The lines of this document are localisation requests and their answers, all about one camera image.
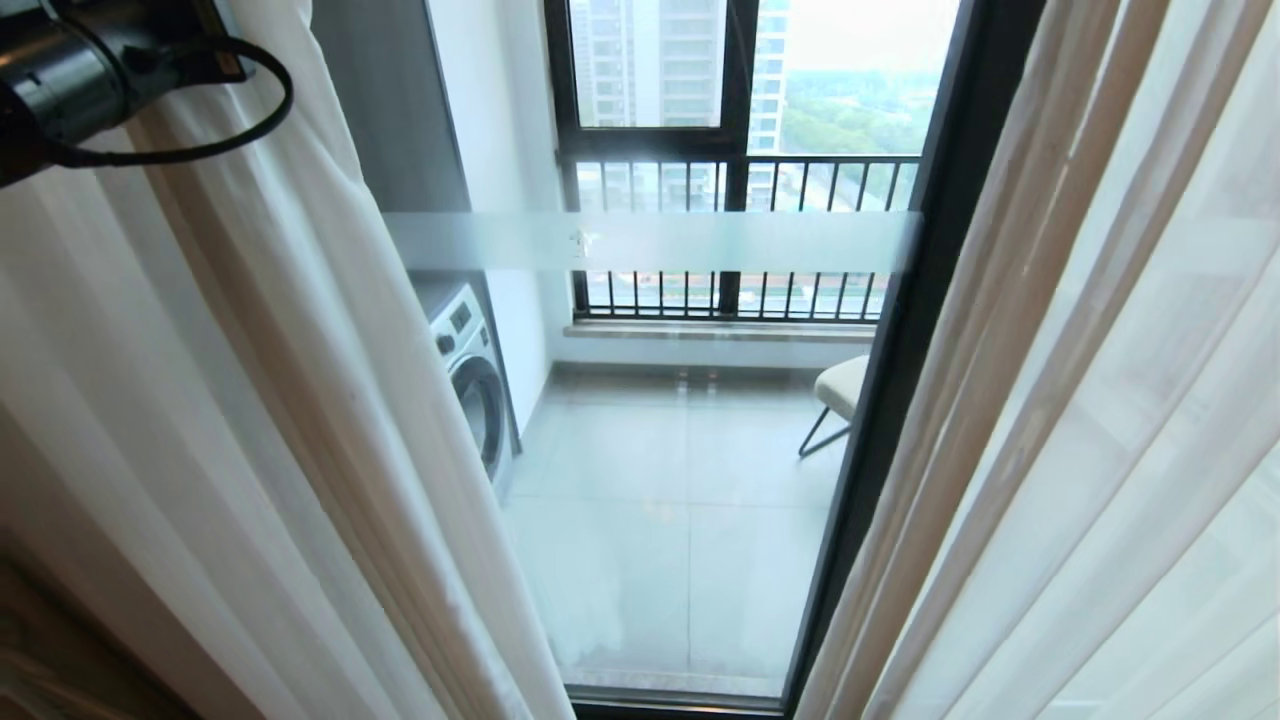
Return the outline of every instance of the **washing machine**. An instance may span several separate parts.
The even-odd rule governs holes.
[[[431,324],[435,347],[444,359],[489,482],[495,482],[509,464],[512,443],[507,393],[484,309],[466,282],[415,281],[413,290]]]

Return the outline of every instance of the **white chair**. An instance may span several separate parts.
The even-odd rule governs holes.
[[[808,457],[849,434],[849,424],[854,420],[854,411],[858,410],[858,398],[863,393],[863,379],[867,377],[868,357],[867,355],[861,355],[852,360],[845,360],[838,365],[827,368],[818,375],[818,380],[813,383],[813,395],[826,407],[822,409],[818,421],[813,424],[809,434],[800,443],[800,457]],[[813,439],[813,434],[818,432],[818,427],[827,419],[827,413],[832,410],[836,411],[836,415],[845,419],[845,427],[836,430],[831,437],[808,447],[809,441]]]

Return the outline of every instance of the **window sill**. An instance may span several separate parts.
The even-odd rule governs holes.
[[[579,320],[564,328],[564,337],[612,340],[699,340],[748,342],[869,342],[876,325],[831,327],[823,324],[686,323],[663,320]]]

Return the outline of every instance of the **sheer curtain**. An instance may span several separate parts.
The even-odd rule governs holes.
[[[1280,19],[1051,0],[800,717],[1280,715]]]
[[[570,717],[310,4],[229,5],[294,76],[283,127],[0,192],[0,447],[42,456],[269,717]],[[184,91],[97,142],[227,137],[278,96]]]

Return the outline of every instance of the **washing machine door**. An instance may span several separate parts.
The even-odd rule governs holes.
[[[507,432],[502,375],[488,359],[472,355],[453,370],[453,389],[458,393],[462,414],[466,415],[471,437],[480,450],[484,469],[493,480],[502,454],[502,436]]]

